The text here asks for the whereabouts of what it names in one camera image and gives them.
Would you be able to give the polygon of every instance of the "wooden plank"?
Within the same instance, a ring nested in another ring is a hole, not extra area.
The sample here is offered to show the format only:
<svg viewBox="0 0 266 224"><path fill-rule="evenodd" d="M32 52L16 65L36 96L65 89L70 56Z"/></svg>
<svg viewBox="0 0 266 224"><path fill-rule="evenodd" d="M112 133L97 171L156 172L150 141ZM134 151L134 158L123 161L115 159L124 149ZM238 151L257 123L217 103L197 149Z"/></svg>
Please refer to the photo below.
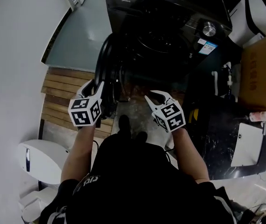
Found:
<svg viewBox="0 0 266 224"><path fill-rule="evenodd" d="M65 84L65 83L60 83L60 82L50 81L50 80L44 80L43 86L54 88L57 90L62 90L62 91L68 91L72 93L77 93L78 89L81 87L78 85Z"/></svg>
<svg viewBox="0 0 266 224"><path fill-rule="evenodd" d="M108 118L101 121L102 124L113 126L114 119Z"/></svg>
<svg viewBox="0 0 266 224"><path fill-rule="evenodd" d="M64 105L55 104L53 102L49 102L45 100L43 106L46 108L52 109L52 110L57 110L57 111L68 114L68 107ZM102 124L109 125L109 126L113 126L113 122L114 122L114 119L111 119L111 118L103 119L101 121Z"/></svg>
<svg viewBox="0 0 266 224"><path fill-rule="evenodd" d="M62 119L58 119L56 117L53 117L53 116L50 116L48 114L42 114L41 115L41 118L48 121L48 122L51 122L53 124L56 124L56 125L59 125L59 126L62 126L64 128L68 128L68 129L71 129L71 130L74 130L74 131L77 131L77 127L74 127L72 125L72 123L70 122L67 122L65 120L62 120ZM109 133L105 133L105 132L102 132L102 131L99 131L99 130L95 130L94 131L94 136L97 137L97 138L100 138L100 139L105 139L107 137L110 136Z"/></svg>
<svg viewBox="0 0 266 224"><path fill-rule="evenodd" d="M46 108L50 108L52 110L57 110L57 111L60 111L60 112L68 114L68 107L67 106L63 106L63 105L59 105L59 104L55 104L55 103L52 103L52 102L45 101L44 104L43 104L43 107L44 108L45 107Z"/></svg>
<svg viewBox="0 0 266 224"><path fill-rule="evenodd" d="M105 124L102 123L101 127L100 128L95 128L95 130L103 131L105 133L111 133L112 132L112 126L105 125Z"/></svg>
<svg viewBox="0 0 266 224"><path fill-rule="evenodd" d="M63 105L66 107L69 106L69 102L70 102L69 99L64 99L64 98L60 98L60 97L53 96L53 95L45 95L44 100L51 102L51 103L58 104L58 105Z"/></svg>
<svg viewBox="0 0 266 224"><path fill-rule="evenodd" d="M71 99L75 95L75 93L71 93L68 91L61 91L61 90L48 88L48 87L44 87L44 86L42 87L41 92L48 94L48 95L53 95L53 96L57 96L60 98L64 98L64 99Z"/></svg>
<svg viewBox="0 0 266 224"><path fill-rule="evenodd" d="M73 126L72 123L70 122L67 122L65 120L62 120L62 119L58 119L56 117L53 117L53 116L50 116L48 114L44 114L42 113L41 114L41 118L48 121L48 122L51 122L55 125L59 125L59 126L62 126L64 128L68 128L68 129L71 129L71 130L74 130L74 131L77 131L78 129L76 127Z"/></svg>
<svg viewBox="0 0 266 224"><path fill-rule="evenodd" d="M60 111L57 110L52 110L46 107L43 107L43 113L44 114L48 114L50 116L56 117L58 119L62 119L68 122L72 122L71 117L69 116L69 114L66 113L62 113Z"/></svg>
<svg viewBox="0 0 266 224"><path fill-rule="evenodd" d="M58 75L51 75L51 74L46 74L45 80L56 81L56 82L65 83L65 84L73 84L77 86L82 86L88 81L88 80L79 79L79 78L65 77L65 76L58 76Z"/></svg>
<svg viewBox="0 0 266 224"><path fill-rule="evenodd" d="M106 133L103 131L99 131L99 130L94 131L94 136L96 138L105 139L105 138L109 137L110 135L111 135L110 133Z"/></svg>
<svg viewBox="0 0 266 224"><path fill-rule="evenodd" d="M52 74L52 75L81 78L84 80L94 79L94 73L79 71L79 70L70 70L70 69L62 69L62 68L49 68L48 73Z"/></svg>
<svg viewBox="0 0 266 224"><path fill-rule="evenodd" d="M66 113L62 113L62 112L52 110L52 109L49 109L46 107L43 107L43 113L48 114L48 115L53 116L53 117L58 118L58 119L72 122L71 117L69 116L69 114L66 114ZM112 126L101 124L101 127L96 128L96 130L103 131L106 133L111 133L112 132Z"/></svg>

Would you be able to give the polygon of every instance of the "wall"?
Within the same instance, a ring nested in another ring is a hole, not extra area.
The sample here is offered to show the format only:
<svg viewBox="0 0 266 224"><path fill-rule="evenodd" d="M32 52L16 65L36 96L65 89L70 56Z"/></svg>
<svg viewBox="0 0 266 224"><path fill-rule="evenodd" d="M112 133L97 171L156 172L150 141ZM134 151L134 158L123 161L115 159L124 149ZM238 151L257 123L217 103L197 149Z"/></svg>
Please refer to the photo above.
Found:
<svg viewBox="0 0 266 224"><path fill-rule="evenodd" d="M15 150L37 138L47 70L40 60L68 9L65 0L0 0L0 224L23 223L19 195L36 184Z"/></svg>

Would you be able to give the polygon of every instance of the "cardboard box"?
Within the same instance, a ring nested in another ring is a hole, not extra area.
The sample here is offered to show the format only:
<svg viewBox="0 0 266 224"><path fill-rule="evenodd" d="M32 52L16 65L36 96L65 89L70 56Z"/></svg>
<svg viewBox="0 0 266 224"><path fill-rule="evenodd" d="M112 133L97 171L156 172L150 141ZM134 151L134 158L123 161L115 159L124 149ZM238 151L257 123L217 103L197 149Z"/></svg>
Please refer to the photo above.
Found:
<svg viewBox="0 0 266 224"><path fill-rule="evenodd" d="M266 111L266 38L244 49L239 103L253 111Z"/></svg>

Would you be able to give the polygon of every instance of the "sticker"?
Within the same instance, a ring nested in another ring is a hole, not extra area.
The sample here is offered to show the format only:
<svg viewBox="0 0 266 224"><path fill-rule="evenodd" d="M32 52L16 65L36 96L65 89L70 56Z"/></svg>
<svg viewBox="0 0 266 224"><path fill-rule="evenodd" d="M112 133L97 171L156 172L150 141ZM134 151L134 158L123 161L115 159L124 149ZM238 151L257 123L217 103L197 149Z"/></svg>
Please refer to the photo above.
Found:
<svg viewBox="0 0 266 224"><path fill-rule="evenodd" d="M208 55L210 54L215 48L217 47L216 44L207 42L205 45L202 47L202 49L199 51L200 54Z"/></svg>
<svg viewBox="0 0 266 224"><path fill-rule="evenodd" d="M175 113L179 113L180 109L178 107L176 107L175 104L171 104L171 105L168 105L165 108L161 109L161 111L164 114L164 116L166 118L168 118L169 116L172 116Z"/></svg>
<svg viewBox="0 0 266 224"><path fill-rule="evenodd" d="M199 39L198 40L198 43L201 44L201 45L204 45L207 41L206 40L203 40L203 39Z"/></svg>

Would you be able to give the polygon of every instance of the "white pipe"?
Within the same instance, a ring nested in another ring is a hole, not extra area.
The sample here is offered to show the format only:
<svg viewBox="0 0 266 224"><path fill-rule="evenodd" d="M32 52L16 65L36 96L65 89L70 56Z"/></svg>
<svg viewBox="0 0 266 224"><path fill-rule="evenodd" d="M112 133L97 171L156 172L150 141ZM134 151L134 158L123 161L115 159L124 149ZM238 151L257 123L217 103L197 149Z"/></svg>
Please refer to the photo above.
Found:
<svg viewBox="0 0 266 224"><path fill-rule="evenodd" d="M218 72L217 71L212 71L212 76L215 78L215 95L218 96Z"/></svg>

